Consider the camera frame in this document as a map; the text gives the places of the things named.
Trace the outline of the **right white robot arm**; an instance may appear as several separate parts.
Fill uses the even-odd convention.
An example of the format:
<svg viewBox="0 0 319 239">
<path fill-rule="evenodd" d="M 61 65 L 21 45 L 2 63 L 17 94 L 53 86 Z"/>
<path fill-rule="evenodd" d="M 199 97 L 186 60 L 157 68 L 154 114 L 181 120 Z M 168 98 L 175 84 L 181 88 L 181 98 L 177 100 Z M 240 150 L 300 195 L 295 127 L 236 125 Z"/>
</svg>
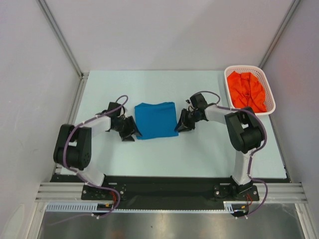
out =
<svg viewBox="0 0 319 239">
<path fill-rule="evenodd" d="M 192 95 L 187 109 L 182 109 L 175 127 L 177 132 L 191 131 L 199 121 L 213 121 L 226 125 L 231 145 L 236 150 L 235 166 L 231 175 L 230 195 L 241 200 L 253 186 L 251 165 L 254 154 L 267 142 L 265 127 L 251 107 L 231 109 L 207 103 L 204 91 Z"/>
</svg>

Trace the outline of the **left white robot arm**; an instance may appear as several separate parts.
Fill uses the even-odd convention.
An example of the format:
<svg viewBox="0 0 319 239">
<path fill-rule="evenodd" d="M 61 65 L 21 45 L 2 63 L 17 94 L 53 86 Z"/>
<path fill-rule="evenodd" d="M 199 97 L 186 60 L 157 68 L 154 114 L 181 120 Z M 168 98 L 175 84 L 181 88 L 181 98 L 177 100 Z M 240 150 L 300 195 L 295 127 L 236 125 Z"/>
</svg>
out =
<svg viewBox="0 0 319 239">
<path fill-rule="evenodd" d="M 78 126 L 63 124 L 55 145 L 53 160 L 74 172 L 85 183 L 94 185 L 92 193 L 98 199 L 109 196 L 110 187 L 104 184 L 105 175 L 98 170 L 92 157 L 92 139 L 104 132 L 116 131 L 122 141 L 134 141 L 133 135 L 142 134 L 133 116 L 127 116 L 125 107 L 110 102 L 108 108 Z"/>
</svg>

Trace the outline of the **blue t shirt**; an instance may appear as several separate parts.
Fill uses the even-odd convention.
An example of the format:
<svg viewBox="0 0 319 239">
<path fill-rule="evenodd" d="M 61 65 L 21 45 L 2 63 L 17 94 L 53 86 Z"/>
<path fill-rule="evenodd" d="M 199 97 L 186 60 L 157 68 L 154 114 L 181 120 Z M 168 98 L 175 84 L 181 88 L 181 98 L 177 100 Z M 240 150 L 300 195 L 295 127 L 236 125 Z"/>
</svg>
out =
<svg viewBox="0 0 319 239">
<path fill-rule="evenodd" d="M 135 120 L 142 135 L 137 136 L 137 139 L 146 140 L 179 135 L 174 130 L 177 126 L 174 102 L 156 105 L 141 103 L 135 106 Z"/>
</svg>

